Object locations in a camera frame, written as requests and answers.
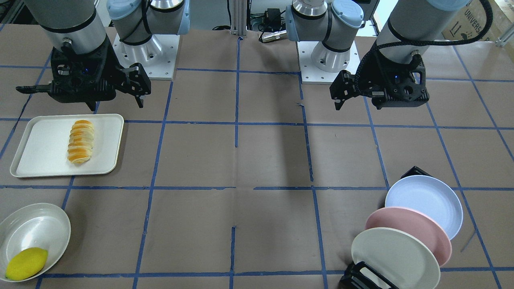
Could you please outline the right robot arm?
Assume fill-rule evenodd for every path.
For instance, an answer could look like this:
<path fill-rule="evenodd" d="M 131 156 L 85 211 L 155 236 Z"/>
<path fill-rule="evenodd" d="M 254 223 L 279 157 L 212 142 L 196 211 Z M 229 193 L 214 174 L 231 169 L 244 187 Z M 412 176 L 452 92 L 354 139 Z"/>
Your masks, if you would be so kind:
<path fill-rule="evenodd" d="M 167 63 L 158 35 L 185 35 L 190 29 L 188 0 L 109 0 L 120 52 L 116 53 L 92 0 L 26 0 L 53 44 L 53 80 L 18 86 L 23 94 L 47 93 L 61 104 L 110 101 L 116 92 L 133 95 L 143 108 L 152 92 L 150 68 Z"/>

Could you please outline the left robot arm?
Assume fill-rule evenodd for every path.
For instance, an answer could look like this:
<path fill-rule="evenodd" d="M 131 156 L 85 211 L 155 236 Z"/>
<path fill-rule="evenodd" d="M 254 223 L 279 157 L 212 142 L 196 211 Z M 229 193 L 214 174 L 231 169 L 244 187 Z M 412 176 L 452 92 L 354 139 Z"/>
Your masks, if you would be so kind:
<path fill-rule="evenodd" d="M 475 37 L 439 41 L 437 37 L 467 1 L 399 0 L 355 73 L 328 67 L 326 55 L 347 55 L 358 29 L 369 18 L 368 11 L 377 4 L 376 0 L 293 0 L 285 9 L 288 38 L 318 42 L 321 55 L 314 62 L 324 71 L 337 73 L 329 87 L 336 110 L 358 96 L 370 98 L 377 109 L 426 104 L 430 97 L 422 55 L 428 47 L 479 41 L 494 19 L 490 2 L 481 0 L 486 22 Z"/>

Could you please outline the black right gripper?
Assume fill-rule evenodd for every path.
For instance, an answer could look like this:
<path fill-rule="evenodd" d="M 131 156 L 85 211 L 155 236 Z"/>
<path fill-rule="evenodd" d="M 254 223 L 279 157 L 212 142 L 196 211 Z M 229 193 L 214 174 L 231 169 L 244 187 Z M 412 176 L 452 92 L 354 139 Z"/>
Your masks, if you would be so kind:
<path fill-rule="evenodd" d="M 121 92 L 134 96 L 139 108 L 144 107 L 144 98 L 151 94 L 152 84 L 143 65 L 134 63 L 123 68 L 108 36 L 90 53 L 77 53 L 70 38 L 63 38 L 60 47 L 64 51 L 53 48 L 51 53 L 51 83 L 17 86 L 18 92 L 48 93 L 61 104 L 83 102 L 94 110 L 95 102 L 114 99 L 116 88 L 121 88 Z"/>

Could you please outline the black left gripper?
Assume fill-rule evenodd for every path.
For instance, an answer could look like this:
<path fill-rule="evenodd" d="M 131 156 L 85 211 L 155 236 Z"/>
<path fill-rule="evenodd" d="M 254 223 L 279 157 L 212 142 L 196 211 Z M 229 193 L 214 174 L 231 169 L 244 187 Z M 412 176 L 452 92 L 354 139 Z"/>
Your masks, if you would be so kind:
<path fill-rule="evenodd" d="M 429 93 L 422 55 L 414 50 L 407 60 L 406 64 L 400 64 L 379 51 L 368 52 L 356 73 L 359 94 L 369 97 L 378 110 L 426 104 Z M 335 110 L 341 110 L 345 101 L 358 96 L 354 78 L 350 71 L 340 71 L 329 86 Z"/>

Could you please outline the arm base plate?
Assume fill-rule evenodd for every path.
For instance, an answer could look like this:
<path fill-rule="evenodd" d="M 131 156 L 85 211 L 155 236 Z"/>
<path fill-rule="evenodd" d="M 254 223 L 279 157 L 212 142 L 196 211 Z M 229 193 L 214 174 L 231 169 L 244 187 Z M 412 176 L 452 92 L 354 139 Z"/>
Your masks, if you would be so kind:
<path fill-rule="evenodd" d="M 114 39 L 113 48 L 122 66 L 140 63 L 149 79 L 173 80 L 180 35 L 152 35 L 145 44 L 130 46 Z"/>
<path fill-rule="evenodd" d="M 360 63 L 356 44 L 343 53 L 328 50 L 319 41 L 297 42 L 303 83 L 330 85 L 340 71 L 355 74 Z"/>

